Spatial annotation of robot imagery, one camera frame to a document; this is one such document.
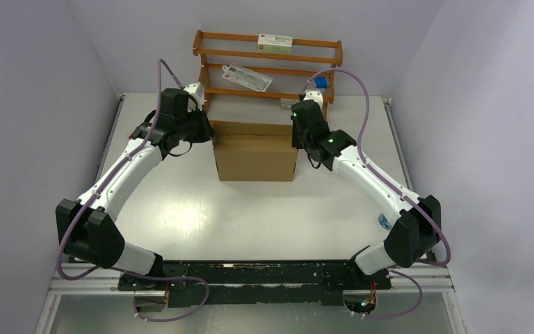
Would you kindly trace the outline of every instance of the black metal base plate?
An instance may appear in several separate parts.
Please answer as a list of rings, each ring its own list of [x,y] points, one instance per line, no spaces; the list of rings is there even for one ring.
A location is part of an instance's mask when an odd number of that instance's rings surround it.
[[[165,261],[167,277],[195,276],[210,284],[206,304],[321,303],[344,305],[343,290],[390,289],[387,270],[366,276],[352,261]],[[161,283],[155,289],[164,290]],[[128,274],[120,291],[143,291]],[[169,288],[169,308],[197,305],[205,295],[203,284],[176,281]]]

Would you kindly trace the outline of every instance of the wooden shelf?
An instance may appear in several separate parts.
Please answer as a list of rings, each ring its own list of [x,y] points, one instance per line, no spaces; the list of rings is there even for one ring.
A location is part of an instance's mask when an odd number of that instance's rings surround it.
[[[209,110],[209,105],[211,101],[211,96],[214,94],[222,95],[237,95],[237,96],[246,96],[246,97],[263,97],[271,99],[297,99],[299,92],[256,92],[254,90],[248,89],[233,89],[233,88],[218,88],[211,85],[209,70],[222,70],[222,64],[209,63],[208,56],[232,56],[232,57],[243,57],[243,58],[262,58],[270,59],[276,61],[298,61],[306,63],[317,63],[317,64],[328,64],[330,67],[340,66],[343,63],[343,45],[340,40],[336,42],[324,41],[324,40],[303,40],[303,39],[293,39],[292,45],[303,46],[303,47],[320,47],[320,48],[329,48],[333,49],[333,55],[331,57],[318,57],[318,56],[309,56],[309,55],[297,55],[297,54],[264,54],[260,52],[250,52],[250,51],[236,51],[236,50],[224,50],[217,48],[204,47],[204,40],[234,40],[240,42],[257,42],[256,35],[238,35],[232,33],[208,33],[204,31],[197,31],[195,39],[193,41],[193,54],[200,56],[201,60],[201,70],[200,70],[200,82],[206,88],[205,90],[205,103],[204,106],[206,111]],[[273,67],[255,67],[255,66],[245,66],[249,70],[264,73],[264,74],[283,74],[283,75],[293,75],[310,78],[316,71],[306,71],[306,70],[288,70],[284,68],[273,68]],[[327,103],[332,103],[334,101],[334,72],[328,72],[323,74],[323,77],[327,77],[330,83],[329,88],[325,89],[323,92],[325,103],[323,105],[323,113],[326,119]]]

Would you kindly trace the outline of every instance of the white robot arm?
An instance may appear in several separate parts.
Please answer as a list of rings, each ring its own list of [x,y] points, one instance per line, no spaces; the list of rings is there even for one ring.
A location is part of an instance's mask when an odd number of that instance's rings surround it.
[[[352,260],[366,275],[395,265],[410,267],[439,242],[439,237],[427,220],[380,176],[400,189],[403,196],[413,199],[440,226],[439,202],[432,196],[423,199],[399,184],[365,154],[362,161],[353,138],[342,130],[329,130],[322,105],[321,93],[308,90],[303,101],[292,106],[293,146],[305,149],[311,161],[342,176],[378,204],[381,211],[378,222],[388,230],[385,239],[367,245]]]
[[[116,268],[149,276],[162,276],[162,257],[149,250],[125,242],[114,222],[128,197],[142,179],[179,145],[209,141],[213,130],[206,113],[200,110],[204,101],[204,87],[192,83],[183,90],[168,88],[161,94],[161,112],[148,142],[130,156],[142,144],[151,128],[151,112],[138,126],[122,155],[95,185],[77,200],[63,200],[56,208],[58,238],[62,240],[72,219],[88,199],[96,195],[85,214],[80,217],[65,246],[65,253],[104,268]],[[101,193],[97,193],[102,180],[111,179]]]

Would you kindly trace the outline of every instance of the purple cable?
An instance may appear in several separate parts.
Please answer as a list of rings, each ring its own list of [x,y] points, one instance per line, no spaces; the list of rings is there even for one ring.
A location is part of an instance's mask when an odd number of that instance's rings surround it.
[[[397,318],[397,317],[402,317],[403,315],[407,315],[407,314],[411,313],[412,311],[416,310],[421,305],[421,303],[423,302],[423,288],[421,288],[421,285],[414,278],[408,276],[405,273],[401,273],[400,271],[396,271],[396,270],[393,270],[393,269],[391,269],[390,272],[391,273],[395,273],[396,275],[400,275],[400,276],[410,280],[411,282],[413,282],[414,285],[416,285],[416,288],[419,290],[419,300],[416,301],[416,304],[414,304],[408,310],[404,310],[404,311],[396,313],[394,315],[366,315],[365,318],[367,318],[367,319],[393,319],[393,318]]]
[[[162,80],[161,80],[161,64],[165,66],[165,68],[171,74],[172,78],[175,80],[175,83],[179,86],[179,88],[181,88],[181,89],[183,88],[183,85],[181,85],[181,82],[179,82],[179,80],[177,79],[175,74],[171,71],[171,69],[167,65],[167,63],[163,59],[159,59],[159,62],[158,62],[158,69],[159,69],[158,78],[159,78],[159,80],[158,80],[158,87],[157,87],[158,89],[157,89],[157,96],[156,96],[156,110],[154,112],[154,117],[152,119],[152,124],[150,125],[150,130],[148,131],[148,133],[146,134],[146,136],[142,140],[142,143],[137,148],[133,149],[129,153],[130,157],[129,158],[128,157],[124,157],[123,159],[121,159],[120,162],[118,164],[116,164],[115,167],[109,172],[107,177],[105,179],[103,179],[102,183],[99,185],[99,187],[97,187],[97,190],[95,191],[95,193],[93,195],[91,195],[89,197],[89,199],[87,199],[83,203],[83,207],[81,207],[79,209],[79,211],[76,213],[76,215],[72,219],[70,225],[68,226],[68,228],[67,228],[67,230],[66,230],[66,232],[65,232],[65,234],[64,234],[64,236],[62,238],[62,240],[60,241],[60,246],[58,247],[58,259],[56,261],[56,271],[58,272],[58,275],[60,275],[60,277],[66,279],[66,280],[79,280],[79,279],[87,276],[88,274],[92,273],[93,271],[95,271],[96,269],[99,268],[99,266],[93,266],[93,267],[89,268],[87,271],[85,271],[84,273],[81,273],[81,274],[79,274],[77,276],[69,276],[69,275],[67,275],[63,271],[63,267],[62,267],[62,258],[63,258],[63,254],[64,254],[64,249],[66,247],[68,239],[70,238],[72,230],[77,225],[77,223],[79,222],[79,219],[83,216],[83,214],[85,214],[85,211],[87,210],[87,208],[89,206],[91,206],[91,204],[93,204],[93,202],[97,198],[97,194],[99,194],[103,190],[105,190],[105,188],[107,187],[109,182],[111,182],[113,177],[115,177],[117,175],[117,173],[120,171],[120,169],[122,169],[122,167],[134,155],[138,154],[138,152],[140,152],[140,150],[142,150],[142,148],[146,146],[146,143],[148,142],[148,139],[152,135],[152,130],[154,130],[154,128],[156,127],[156,123],[159,120],[159,114],[160,114],[160,110],[161,110],[161,89],[162,89],[162,86],[163,86]],[[207,301],[207,299],[209,297],[209,285],[208,285],[208,283],[205,280],[203,280],[201,278],[198,278],[198,277],[183,276],[183,277],[162,278],[162,277],[152,277],[152,276],[140,275],[139,273],[134,273],[134,272],[131,272],[131,271],[124,271],[124,270],[121,270],[121,269],[118,269],[118,268],[112,268],[112,269],[113,270],[117,270],[117,271],[121,271],[121,272],[124,272],[124,273],[128,273],[129,275],[132,275],[132,276],[135,276],[135,277],[144,278],[146,280],[196,280],[196,281],[201,282],[201,283],[203,283],[205,285],[205,287],[206,287],[206,296],[204,297],[204,300],[201,302],[201,304],[199,304],[196,308],[194,308],[190,312],[187,312],[184,315],[181,315],[179,317],[175,317],[175,318],[172,318],[172,319],[148,319],[148,318],[146,318],[144,316],[138,315],[139,318],[141,318],[141,319],[143,319],[145,321],[168,322],[168,321],[175,321],[175,320],[183,319],[184,317],[188,317],[189,315],[192,315],[193,313],[195,313],[198,310],[200,310],[200,308],[202,308],[202,306],[206,303],[206,301]]]
[[[365,94],[365,117],[363,119],[361,132],[359,133],[359,136],[357,137],[357,146],[359,147],[359,144],[361,143],[361,139],[363,138],[363,131],[365,129],[365,124],[367,124],[367,120],[369,119],[369,94],[367,93],[367,88],[365,88],[365,84],[363,83],[363,81],[361,81],[361,79],[359,79],[357,75],[355,75],[355,73],[347,71],[342,67],[327,68],[326,70],[322,70],[320,72],[317,72],[313,76],[311,76],[310,79],[306,81],[306,84],[304,85],[304,88],[302,89],[300,94],[303,94],[306,91],[306,89],[308,89],[308,85],[310,84],[312,80],[314,80],[316,77],[326,72],[341,72],[341,73],[347,74],[349,77],[354,78],[358,82],[358,84],[361,86],[361,89],[363,90],[363,93]]]

